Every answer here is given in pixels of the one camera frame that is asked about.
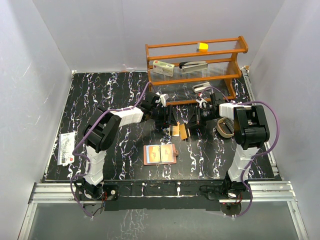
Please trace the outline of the gold VIP credit card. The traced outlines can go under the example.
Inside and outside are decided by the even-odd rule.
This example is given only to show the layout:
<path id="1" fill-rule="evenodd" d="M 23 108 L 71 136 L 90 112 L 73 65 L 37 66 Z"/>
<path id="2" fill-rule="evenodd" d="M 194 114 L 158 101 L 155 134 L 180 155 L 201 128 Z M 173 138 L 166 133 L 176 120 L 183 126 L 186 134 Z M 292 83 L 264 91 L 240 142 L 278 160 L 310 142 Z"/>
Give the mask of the gold VIP credit card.
<path id="1" fill-rule="evenodd" d="M 173 146 L 171 144 L 160 146 L 160 159 L 161 163 L 165 164 L 174 162 Z"/>

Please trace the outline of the pink leather card holder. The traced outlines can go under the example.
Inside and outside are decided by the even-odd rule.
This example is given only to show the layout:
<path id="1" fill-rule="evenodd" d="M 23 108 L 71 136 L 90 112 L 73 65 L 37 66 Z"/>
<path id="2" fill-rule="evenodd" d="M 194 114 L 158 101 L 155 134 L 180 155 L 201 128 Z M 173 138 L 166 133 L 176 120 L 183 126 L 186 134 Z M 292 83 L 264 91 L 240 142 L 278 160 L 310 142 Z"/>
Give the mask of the pink leather card holder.
<path id="1" fill-rule="evenodd" d="M 145 166 L 176 164 L 178 150 L 174 144 L 153 144 L 143 146 Z"/>

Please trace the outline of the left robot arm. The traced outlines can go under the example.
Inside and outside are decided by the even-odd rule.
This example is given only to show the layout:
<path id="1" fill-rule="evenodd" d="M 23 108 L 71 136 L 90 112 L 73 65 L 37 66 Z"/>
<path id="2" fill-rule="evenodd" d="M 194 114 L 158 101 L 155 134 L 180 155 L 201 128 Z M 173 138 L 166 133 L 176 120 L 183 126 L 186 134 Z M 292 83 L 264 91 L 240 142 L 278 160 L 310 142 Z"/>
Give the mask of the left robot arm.
<path id="1" fill-rule="evenodd" d="M 86 154 L 72 152 L 74 156 L 86 160 L 85 173 L 81 180 L 74 177 L 71 182 L 87 198 L 97 200 L 103 195 L 103 168 L 108 148 L 115 141 L 118 130 L 126 125 L 140 124 L 153 120 L 156 128 L 177 126 L 172 106 L 167 105 L 166 93 L 144 93 L 134 105 L 125 108 L 98 109 L 83 132 L 81 144 L 85 144 Z"/>

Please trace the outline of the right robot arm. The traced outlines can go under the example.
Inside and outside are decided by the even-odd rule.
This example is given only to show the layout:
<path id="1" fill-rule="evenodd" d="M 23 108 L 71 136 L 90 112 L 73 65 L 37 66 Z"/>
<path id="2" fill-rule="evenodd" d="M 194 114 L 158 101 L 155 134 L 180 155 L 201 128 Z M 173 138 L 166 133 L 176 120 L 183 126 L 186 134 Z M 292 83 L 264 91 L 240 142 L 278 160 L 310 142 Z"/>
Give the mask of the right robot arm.
<path id="1" fill-rule="evenodd" d="M 270 130 L 263 106 L 245 105 L 225 100 L 222 93 L 212 93 L 210 102 L 196 98 L 198 105 L 185 125 L 187 135 L 191 129 L 204 127 L 207 121 L 229 119 L 233 121 L 233 137 L 237 143 L 235 155 L 230 168 L 215 194 L 233 199 L 248 189 L 249 164 L 252 157 L 270 138 Z"/>

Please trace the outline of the beige oval card tray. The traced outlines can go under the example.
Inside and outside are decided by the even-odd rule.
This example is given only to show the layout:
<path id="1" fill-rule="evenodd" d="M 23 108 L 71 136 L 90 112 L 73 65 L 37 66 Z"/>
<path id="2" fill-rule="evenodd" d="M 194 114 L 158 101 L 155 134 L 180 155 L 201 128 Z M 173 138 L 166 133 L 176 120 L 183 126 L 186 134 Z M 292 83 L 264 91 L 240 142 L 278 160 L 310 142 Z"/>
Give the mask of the beige oval card tray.
<path id="1" fill-rule="evenodd" d="M 230 118 L 223 117 L 218 120 L 216 130 L 223 138 L 232 138 L 234 136 L 234 121 Z"/>

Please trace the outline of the small white stapler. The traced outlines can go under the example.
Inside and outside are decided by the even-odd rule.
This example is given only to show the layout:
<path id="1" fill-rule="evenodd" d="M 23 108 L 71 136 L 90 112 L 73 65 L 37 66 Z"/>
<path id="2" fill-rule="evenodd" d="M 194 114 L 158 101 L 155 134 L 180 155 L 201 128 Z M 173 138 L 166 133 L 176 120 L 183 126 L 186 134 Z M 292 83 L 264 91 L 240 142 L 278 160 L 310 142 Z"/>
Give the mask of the small white stapler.
<path id="1" fill-rule="evenodd" d="M 192 90 L 194 93 L 201 93 L 204 91 L 206 88 L 210 87 L 211 84 L 209 82 L 202 82 L 200 84 L 196 84 L 192 86 Z"/>

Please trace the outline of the orange wooden shelf rack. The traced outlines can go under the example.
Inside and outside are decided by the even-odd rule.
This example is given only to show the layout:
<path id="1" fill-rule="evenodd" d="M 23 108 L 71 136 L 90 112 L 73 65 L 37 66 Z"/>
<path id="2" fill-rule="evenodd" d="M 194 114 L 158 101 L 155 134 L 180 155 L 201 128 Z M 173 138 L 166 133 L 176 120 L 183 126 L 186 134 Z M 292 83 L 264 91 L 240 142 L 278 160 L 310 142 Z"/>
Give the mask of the orange wooden shelf rack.
<path id="1" fill-rule="evenodd" d="M 197 43 L 208 44 L 208 51 L 198 52 Z M 170 105 L 193 104 L 198 93 L 194 93 L 192 86 L 209 82 L 210 86 L 222 91 L 227 99 L 234 100 L 236 92 L 233 80 L 242 76 L 238 65 L 238 54 L 245 54 L 248 50 L 249 46 L 242 35 L 212 40 L 147 44 L 145 53 L 147 77 L 151 83 L 149 90 L 168 94 Z M 173 76 L 155 73 L 154 60 L 174 64 Z M 196 61 L 206 61 L 207 69 L 181 73 L 180 63 Z"/>

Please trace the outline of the grey black stapler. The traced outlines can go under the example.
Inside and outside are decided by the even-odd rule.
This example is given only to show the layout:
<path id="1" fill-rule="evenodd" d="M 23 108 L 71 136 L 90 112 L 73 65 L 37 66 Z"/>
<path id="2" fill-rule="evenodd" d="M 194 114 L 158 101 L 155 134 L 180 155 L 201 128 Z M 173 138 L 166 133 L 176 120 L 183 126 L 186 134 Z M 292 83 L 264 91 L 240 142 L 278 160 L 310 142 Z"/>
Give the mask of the grey black stapler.
<path id="1" fill-rule="evenodd" d="M 189 74 L 206 70 L 208 68 L 208 63 L 206 61 L 186 61 L 181 62 L 179 68 L 182 74 Z"/>

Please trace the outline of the white staples box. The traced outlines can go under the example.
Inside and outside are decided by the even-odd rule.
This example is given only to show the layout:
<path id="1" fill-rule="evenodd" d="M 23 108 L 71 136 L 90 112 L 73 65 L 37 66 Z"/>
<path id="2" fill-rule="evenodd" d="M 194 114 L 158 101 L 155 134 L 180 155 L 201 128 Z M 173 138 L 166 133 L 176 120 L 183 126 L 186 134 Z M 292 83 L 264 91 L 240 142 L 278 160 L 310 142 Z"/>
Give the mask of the white staples box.
<path id="1" fill-rule="evenodd" d="M 175 65 L 166 63 L 159 60 L 154 60 L 152 63 L 152 69 L 154 73 L 161 74 L 164 76 L 172 77 L 174 74 Z"/>

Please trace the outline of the yellow grey eraser block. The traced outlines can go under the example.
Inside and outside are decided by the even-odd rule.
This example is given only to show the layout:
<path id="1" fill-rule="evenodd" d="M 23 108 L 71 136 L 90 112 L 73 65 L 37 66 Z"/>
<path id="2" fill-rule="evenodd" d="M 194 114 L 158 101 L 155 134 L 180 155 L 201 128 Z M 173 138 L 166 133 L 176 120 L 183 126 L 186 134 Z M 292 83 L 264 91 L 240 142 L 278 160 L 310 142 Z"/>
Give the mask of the yellow grey eraser block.
<path id="1" fill-rule="evenodd" d="M 198 42 L 197 43 L 197 52 L 206 53 L 209 49 L 209 45 L 207 43 Z"/>

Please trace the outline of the white printed leaflet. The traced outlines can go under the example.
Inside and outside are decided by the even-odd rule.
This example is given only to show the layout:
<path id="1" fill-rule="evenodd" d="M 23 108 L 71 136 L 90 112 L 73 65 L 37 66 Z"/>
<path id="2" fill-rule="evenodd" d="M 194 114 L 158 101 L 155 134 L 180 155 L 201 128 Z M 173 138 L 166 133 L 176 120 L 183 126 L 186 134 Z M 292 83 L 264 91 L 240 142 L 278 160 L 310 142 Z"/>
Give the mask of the white printed leaflet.
<path id="1" fill-rule="evenodd" d="M 61 133 L 58 145 L 58 166 L 67 166 L 75 161 L 73 150 L 75 149 L 75 132 Z"/>

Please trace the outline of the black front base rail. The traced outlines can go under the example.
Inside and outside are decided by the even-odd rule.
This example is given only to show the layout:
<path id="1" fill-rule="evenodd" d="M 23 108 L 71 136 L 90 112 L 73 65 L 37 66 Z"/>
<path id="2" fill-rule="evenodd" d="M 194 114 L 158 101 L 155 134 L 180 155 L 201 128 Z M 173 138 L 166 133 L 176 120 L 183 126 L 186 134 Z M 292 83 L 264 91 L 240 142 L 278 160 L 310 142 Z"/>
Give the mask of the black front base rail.
<path id="1" fill-rule="evenodd" d="M 205 209 L 241 210 L 251 198 L 247 182 L 229 180 L 106 180 L 77 187 L 82 200 L 100 201 L 105 211 Z"/>

